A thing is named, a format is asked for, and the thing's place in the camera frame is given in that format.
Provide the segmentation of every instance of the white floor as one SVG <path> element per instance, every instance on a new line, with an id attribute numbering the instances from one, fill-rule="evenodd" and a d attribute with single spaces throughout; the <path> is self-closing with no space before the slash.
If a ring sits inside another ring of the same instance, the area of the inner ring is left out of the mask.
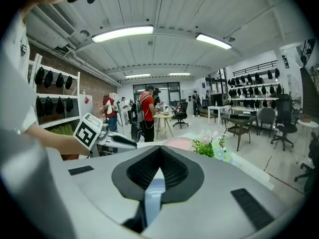
<path id="1" fill-rule="evenodd" d="M 182 129 L 180 127 L 172 125 L 175 121 L 170 122 L 170 127 L 174 137 L 184 135 L 186 133 L 192 132 L 200 134 L 201 130 L 209 129 L 212 132 L 217 130 L 220 133 L 225 132 L 225 125 L 221 128 L 217 128 L 217 123 L 214 123 L 214 119 L 211 120 L 210 125 L 208 125 L 207 118 L 199 117 L 188 117 L 185 122 L 189 123 L 189 126 L 183 125 Z M 304 184 L 306 178 L 301 178 L 298 182 L 294 182 L 294 178 L 298 175 L 303 174 L 300 168 L 300 164 L 308 162 L 308 146 L 310 142 L 310 130 L 308 131 L 308 138 L 306 137 L 306 130 L 302 131 L 300 125 L 297 125 L 298 131 L 296 133 L 290 134 L 288 139 L 292 142 L 297 143 L 292 149 L 290 144 L 286 144 L 286 151 L 283 151 L 283 146 L 281 142 L 278 142 L 276 148 L 275 144 L 271 145 L 271 138 L 268 138 L 269 131 L 264 130 L 261 132 L 260 136 L 256 135 L 256 129 L 253 127 L 250 132 L 251 143 L 249 143 L 248 134 L 242 135 L 241 142 L 239 146 L 239 151 L 237 149 L 237 136 L 228 134 L 229 137 L 226 139 L 226 147 L 238 154 L 239 156 L 245 158 L 251 164 L 257 166 L 258 168 L 267 172 L 270 176 L 270 183 L 274 185 L 273 192 L 278 195 L 288 206 L 292 206 L 299 202 L 304 197 Z M 130 136 L 131 125 L 124 126 L 124 135 Z M 119 133 L 122 133 L 122 128 L 119 127 Z M 159 132 L 159 137 L 156 140 L 165 140 L 171 138 L 169 131 Z M 299 163 L 296 164 L 298 155 L 300 153 L 307 153 L 306 157 L 300 155 Z"/>

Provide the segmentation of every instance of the ceiling light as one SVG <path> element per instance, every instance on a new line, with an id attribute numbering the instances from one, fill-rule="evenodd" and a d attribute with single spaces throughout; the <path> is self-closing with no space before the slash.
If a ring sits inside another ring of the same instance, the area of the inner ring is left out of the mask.
<path id="1" fill-rule="evenodd" d="M 97 34 L 92 36 L 92 40 L 95 43 L 103 42 L 106 40 L 135 35 L 135 34 L 152 34 L 153 33 L 153 26 L 134 26 L 134 27 L 126 27 L 122 29 L 117 29 L 113 31 L 109 31 L 102 34 Z"/>
<path id="2" fill-rule="evenodd" d="M 136 75 L 127 75 L 125 76 L 126 79 L 129 79 L 129 78 L 138 78 L 138 77 L 149 77 L 151 76 L 151 74 L 136 74 Z"/>
<path id="3" fill-rule="evenodd" d="M 219 47 L 222 47 L 222 48 L 224 48 L 226 50 L 231 48 L 231 46 L 229 44 L 227 44 L 226 42 L 220 41 L 218 39 L 215 39 L 213 37 L 210 37 L 210 36 L 207 36 L 207 35 L 204 35 L 204 34 L 199 34 L 196 37 L 196 40 L 203 41 L 203 42 L 208 42 L 208 43 L 217 45 Z"/>
<path id="4" fill-rule="evenodd" d="M 190 75 L 190 73 L 170 73 L 169 75 Z"/>

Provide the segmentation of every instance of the chair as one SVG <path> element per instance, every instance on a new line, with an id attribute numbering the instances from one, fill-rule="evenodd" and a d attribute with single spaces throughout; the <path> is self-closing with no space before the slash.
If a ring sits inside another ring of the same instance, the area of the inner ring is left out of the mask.
<path id="1" fill-rule="evenodd" d="M 259 129 L 259 135 L 260 132 L 263 129 L 263 124 L 270 124 L 270 128 L 269 128 L 269 136 L 271 134 L 272 128 L 273 128 L 273 123 L 275 120 L 275 111 L 272 108 L 262 108 L 262 110 L 259 113 L 259 119 L 260 119 L 260 129 Z"/>
<path id="2" fill-rule="evenodd" d="M 180 109 L 179 109 L 179 112 L 176 113 L 176 115 L 174 115 L 174 116 L 172 117 L 173 119 L 176 119 L 176 120 L 177 120 L 177 122 L 176 122 L 173 126 L 175 126 L 175 125 L 180 125 L 180 128 L 181 128 L 181 125 L 182 125 L 182 124 L 185 124 L 185 125 L 188 126 L 188 123 L 185 123 L 185 122 L 184 122 L 184 119 L 187 118 L 187 113 L 186 113 L 186 111 L 187 111 L 187 106 L 188 106 L 188 102 L 186 102 L 185 99 L 183 99 L 183 100 L 180 101 Z"/>
<path id="3" fill-rule="evenodd" d="M 312 187 L 312 184 L 316 178 L 316 175 L 318 173 L 318 162 L 319 162 L 319 142 L 318 142 L 318 138 L 316 136 L 316 134 L 314 132 L 311 133 L 313 139 L 311 140 L 310 144 L 309 144 L 309 154 L 308 157 L 312 159 L 313 161 L 313 165 L 314 165 L 314 169 L 307 166 L 306 164 L 302 163 L 300 168 L 306 169 L 306 173 L 299 175 L 297 177 L 295 177 L 294 181 L 297 182 L 299 178 L 304 178 L 304 177 L 309 177 L 309 179 L 307 180 L 306 184 L 305 184 L 305 193 L 308 193 Z"/>
<path id="4" fill-rule="evenodd" d="M 283 133 L 283 135 L 274 135 L 274 138 L 271 140 L 271 144 L 274 141 L 282 141 L 283 142 L 283 151 L 286 150 L 285 142 L 291 143 L 292 148 L 294 144 L 287 139 L 287 135 L 289 133 L 297 132 L 297 128 L 294 124 L 292 124 L 292 112 L 293 112 L 293 101 L 287 94 L 279 95 L 279 99 L 276 100 L 277 107 L 277 119 L 276 119 L 276 128 Z"/>

